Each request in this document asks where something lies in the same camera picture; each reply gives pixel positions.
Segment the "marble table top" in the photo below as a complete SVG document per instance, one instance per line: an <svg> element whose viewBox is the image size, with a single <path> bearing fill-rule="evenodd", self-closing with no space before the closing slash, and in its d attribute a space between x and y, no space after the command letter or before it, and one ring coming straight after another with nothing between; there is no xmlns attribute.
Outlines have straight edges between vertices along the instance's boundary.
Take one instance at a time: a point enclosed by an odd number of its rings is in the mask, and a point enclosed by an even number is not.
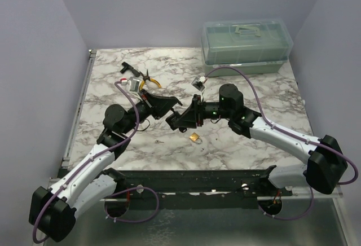
<svg viewBox="0 0 361 246"><path fill-rule="evenodd" d="M111 104L131 107L127 99L113 85L122 77L121 63L128 62L160 82L162 89L149 84L150 93L176 96L183 112L198 91L191 85L197 75L203 76L200 49L112 49L99 50L90 76L80 115L79 126L70 152L69 168L74 168L91 150L103 130L104 112ZM256 87L266 116L293 130L311 134L303 101L290 66L285 63L278 73L250 76ZM206 101L218 100L218 89L225 83L235 84L244 94L245 106L258 110L254 95L241 76L210 78L205 92ZM207 169L264 169L270 165L287 166L300 163L290 154L263 143L235 134L226 120L217 124L205 121L203 127L186 133L172 131L164 118L149 118L151 125L138 132L127 150L110 167L122 170L207 170ZM196 132L202 144L189 136Z"/></svg>

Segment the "plastic storage box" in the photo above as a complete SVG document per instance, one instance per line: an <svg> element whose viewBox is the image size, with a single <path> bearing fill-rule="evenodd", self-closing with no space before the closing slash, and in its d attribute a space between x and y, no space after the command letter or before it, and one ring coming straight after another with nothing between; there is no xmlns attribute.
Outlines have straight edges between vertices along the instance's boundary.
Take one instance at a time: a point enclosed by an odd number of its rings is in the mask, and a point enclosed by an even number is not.
<svg viewBox="0 0 361 246"><path fill-rule="evenodd" d="M201 43L205 73L225 65L246 74L275 73L288 60L293 46L281 19L207 22ZM221 69L210 76L235 74Z"/></svg>

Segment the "box handle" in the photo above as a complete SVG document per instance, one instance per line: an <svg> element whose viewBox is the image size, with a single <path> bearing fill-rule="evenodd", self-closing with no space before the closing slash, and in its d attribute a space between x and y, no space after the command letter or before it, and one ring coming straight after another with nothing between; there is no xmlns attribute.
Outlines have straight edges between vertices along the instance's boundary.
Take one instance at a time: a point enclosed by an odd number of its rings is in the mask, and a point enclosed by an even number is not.
<svg viewBox="0 0 361 246"><path fill-rule="evenodd" d="M253 30L255 31L254 36L261 36L259 27L249 26L249 25L235 25L235 26L236 26L235 33L238 33L239 35L241 35L242 30Z"/></svg>

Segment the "gray wall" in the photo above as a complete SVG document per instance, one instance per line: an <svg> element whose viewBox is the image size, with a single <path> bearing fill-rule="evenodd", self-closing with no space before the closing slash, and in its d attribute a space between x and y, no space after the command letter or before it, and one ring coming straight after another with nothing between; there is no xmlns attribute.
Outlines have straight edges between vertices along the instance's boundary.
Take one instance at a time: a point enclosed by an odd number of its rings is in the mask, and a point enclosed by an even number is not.
<svg viewBox="0 0 361 246"><path fill-rule="evenodd" d="M295 36L316 0L64 0L89 48L199 46L205 21L280 16Z"/></svg>
<svg viewBox="0 0 361 246"><path fill-rule="evenodd" d="M31 196L59 167L89 53L62 0L0 12L0 245L30 245Z"/></svg>
<svg viewBox="0 0 361 246"><path fill-rule="evenodd" d="M318 0L300 30L291 64L314 133L333 135L361 168L361 0ZM344 181L351 178L349 168ZM361 226L361 179L343 186L354 228Z"/></svg>

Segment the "pliers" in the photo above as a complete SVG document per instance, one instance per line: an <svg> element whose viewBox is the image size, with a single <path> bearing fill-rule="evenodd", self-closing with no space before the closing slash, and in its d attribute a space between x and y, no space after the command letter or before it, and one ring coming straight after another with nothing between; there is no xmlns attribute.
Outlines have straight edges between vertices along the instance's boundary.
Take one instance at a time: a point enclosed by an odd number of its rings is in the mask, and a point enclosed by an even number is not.
<svg viewBox="0 0 361 246"><path fill-rule="evenodd" d="M143 89L143 86L144 86L144 84L146 84L146 81L153 82L153 83L156 84L159 88L162 88L162 86L160 85L159 82L157 82L154 78L150 78L149 73L148 73L148 70L147 70L147 74L146 74L146 75L144 75L142 72L141 72L140 74L141 74L142 77L143 77L143 81L142 81L142 83L140 84L140 87L139 87L140 90Z"/></svg>

